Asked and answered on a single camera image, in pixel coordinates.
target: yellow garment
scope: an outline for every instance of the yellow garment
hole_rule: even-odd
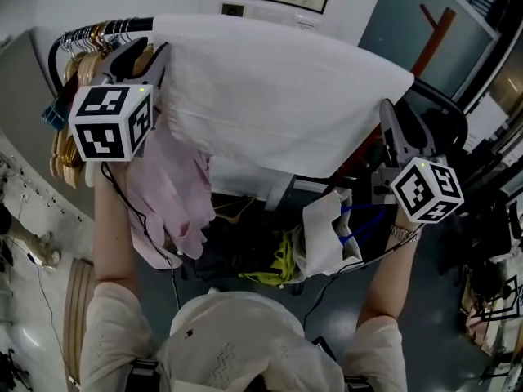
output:
[[[282,234],[282,242],[279,244],[279,249],[275,252],[275,260],[270,266],[272,269],[280,270],[281,273],[240,273],[239,276],[241,278],[249,278],[254,282],[271,286],[279,286],[293,279],[295,266],[293,259],[293,232],[287,231]]]

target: wristwatch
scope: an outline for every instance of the wristwatch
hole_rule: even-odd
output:
[[[416,229],[415,231],[408,231],[406,229],[399,228],[395,225],[391,225],[391,235],[394,235],[400,241],[405,241],[406,239],[412,237],[411,239],[409,239],[409,243],[416,243],[422,237],[422,231],[421,229]]]

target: beige pants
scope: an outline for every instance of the beige pants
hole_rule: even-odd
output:
[[[44,265],[56,266],[51,259],[53,249],[49,243],[29,232],[13,215],[11,215],[11,218],[11,227],[7,232],[7,236],[12,237],[17,242],[23,242],[29,249],[29,252],[36,256]]]

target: shirt sleeve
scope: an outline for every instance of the shirt sleeve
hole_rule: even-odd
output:
[[[375,392],[406,391],[405,359],[397,322],[383,316],[362,324],[343,355],[342,369],[346,376],[364,377]]]
[[[136,296],[116,283],[95,289],[80,359],[82,392],[116,390],[124,366],[152,355],[149,324]]]

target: white cube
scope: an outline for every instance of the white cube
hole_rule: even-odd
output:
[[[454,170],[421,158],[413,158],[391,187],[411,222],[435,224],[463,203]]]
[[[83,161],[131,161],[153,126],[153,86],[80,87],[69,127]]]

